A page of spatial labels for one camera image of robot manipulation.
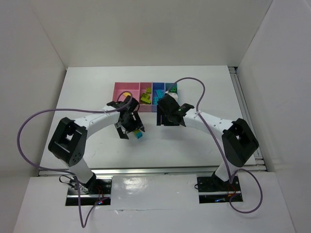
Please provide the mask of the turquoise yellow lego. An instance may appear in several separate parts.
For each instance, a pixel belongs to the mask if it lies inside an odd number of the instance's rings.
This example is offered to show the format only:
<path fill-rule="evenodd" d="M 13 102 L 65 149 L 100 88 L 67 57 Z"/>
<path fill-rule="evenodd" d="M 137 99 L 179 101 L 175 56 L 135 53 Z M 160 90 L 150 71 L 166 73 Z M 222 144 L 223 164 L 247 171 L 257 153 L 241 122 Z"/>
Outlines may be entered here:
<path fill-rule="evenodd" d="M 143 137 L 143 134 L 140 130 L 135 130 L 133 133 L 137 139 L 140 139 L 141 137 Z"/>

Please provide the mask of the turquoise arch lego brick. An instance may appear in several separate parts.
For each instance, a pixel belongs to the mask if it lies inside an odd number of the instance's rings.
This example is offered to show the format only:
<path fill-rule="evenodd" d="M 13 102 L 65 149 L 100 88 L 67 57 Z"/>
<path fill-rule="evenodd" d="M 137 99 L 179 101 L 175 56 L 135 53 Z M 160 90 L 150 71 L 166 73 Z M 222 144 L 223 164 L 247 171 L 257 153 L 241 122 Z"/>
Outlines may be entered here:
<path fill-rule="evenodd" d="M 165 92 L 161 89 L 156 89 L 155 92 L 156 92 L 156 95 L 159 99 L 163 98 L 165 95 Z"/>

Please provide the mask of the lime printed lego brick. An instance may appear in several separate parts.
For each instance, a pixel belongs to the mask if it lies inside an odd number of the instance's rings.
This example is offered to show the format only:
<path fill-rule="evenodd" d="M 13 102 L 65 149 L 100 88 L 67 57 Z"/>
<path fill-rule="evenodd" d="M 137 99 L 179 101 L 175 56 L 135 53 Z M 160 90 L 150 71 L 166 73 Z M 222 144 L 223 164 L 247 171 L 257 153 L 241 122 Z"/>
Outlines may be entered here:
<path fill-rule="evenodd" d="M 151 104 L 152 101 L 150 100 L 150 95 L 148 95 L 147 93 L 142 93 L 141 97 L 140 97 L 140 101 L 143 104 Z"/>

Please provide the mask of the yellow curved lego brick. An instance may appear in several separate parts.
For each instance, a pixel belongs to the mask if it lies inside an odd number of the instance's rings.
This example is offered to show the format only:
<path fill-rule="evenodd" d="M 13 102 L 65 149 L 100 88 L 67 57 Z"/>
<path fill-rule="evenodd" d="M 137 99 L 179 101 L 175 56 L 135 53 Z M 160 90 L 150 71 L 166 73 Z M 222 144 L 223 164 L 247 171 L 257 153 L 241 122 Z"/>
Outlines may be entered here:
<path fill-rule="evenodd" d="M 130 96 L 131 94 L 129 92 L 123 92 L 123 95 L 127 97 L 127 96 Z"/>

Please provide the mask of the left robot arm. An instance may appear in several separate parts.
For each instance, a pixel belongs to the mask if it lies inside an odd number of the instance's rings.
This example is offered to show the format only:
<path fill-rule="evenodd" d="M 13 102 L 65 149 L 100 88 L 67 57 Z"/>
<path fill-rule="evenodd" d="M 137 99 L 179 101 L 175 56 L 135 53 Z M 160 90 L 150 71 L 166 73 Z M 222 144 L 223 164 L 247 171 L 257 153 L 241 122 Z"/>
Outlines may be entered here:
<path fill-rule="evenodd" d="M 87 166 L 83 156 L 86 141 L 103 128 L 114 125 L 121 139 L 128 134 L 144 132 L 144 125 L 138 115 L 139 102 L 127 96 L 123 101 L 111 101 L 102 113 L 94 113 L 78 119 L 61 119 L 49 142 L 49 151 L 74 173 L 88 192 L 101 185 L 95 173 Z"/>

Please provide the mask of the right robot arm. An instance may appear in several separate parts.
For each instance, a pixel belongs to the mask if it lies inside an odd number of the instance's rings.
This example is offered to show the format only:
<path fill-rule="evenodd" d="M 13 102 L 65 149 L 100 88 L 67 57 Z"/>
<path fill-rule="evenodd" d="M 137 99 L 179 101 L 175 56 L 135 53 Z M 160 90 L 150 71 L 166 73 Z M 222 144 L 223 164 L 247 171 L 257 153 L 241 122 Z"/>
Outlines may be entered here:
<path fill-rule="evenodd" d="M 199 105 L 179 105 L 169 94 L 157 102 L 157 117 L 157 125 L 184 126 L 211 135 L 223 159 L 213 176 L 222 182 L 232 183 L 238 170 L 259 147 L 244 119 L 223 119 L 200 111 Z"/>

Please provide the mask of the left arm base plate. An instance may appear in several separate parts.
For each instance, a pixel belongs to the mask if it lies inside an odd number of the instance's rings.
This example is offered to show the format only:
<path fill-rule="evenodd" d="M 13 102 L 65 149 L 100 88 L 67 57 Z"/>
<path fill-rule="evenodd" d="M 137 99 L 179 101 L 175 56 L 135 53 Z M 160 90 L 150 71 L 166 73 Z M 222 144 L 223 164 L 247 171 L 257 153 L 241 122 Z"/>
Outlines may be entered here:
<path fill-rule="evenodd" d="M 59 177 L 59 182 L 67 186 L 66 206 L 78 206 L 78 187 L 75 180 L 66 175 Z M 81 206 L 92 206 L 99 201 L 98 205 L 108 206 L 111 204 L 112 178 L 98 179 L 97 184 L 90 191 L 80 185 Z"/>

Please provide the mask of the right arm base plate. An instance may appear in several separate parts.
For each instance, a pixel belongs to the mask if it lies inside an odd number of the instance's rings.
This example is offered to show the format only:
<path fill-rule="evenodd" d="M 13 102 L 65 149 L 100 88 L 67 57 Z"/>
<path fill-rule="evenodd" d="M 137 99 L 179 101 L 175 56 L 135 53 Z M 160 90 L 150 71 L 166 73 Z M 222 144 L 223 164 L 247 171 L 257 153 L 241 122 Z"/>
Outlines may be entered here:
<path fill-rule="evenodd" d="M 223 182 L 216 176 L 197 177 L 194 188 L 198 191 L 199 203 L 243 202 L 240 181 L 235 176 L 233 183 Z"/>

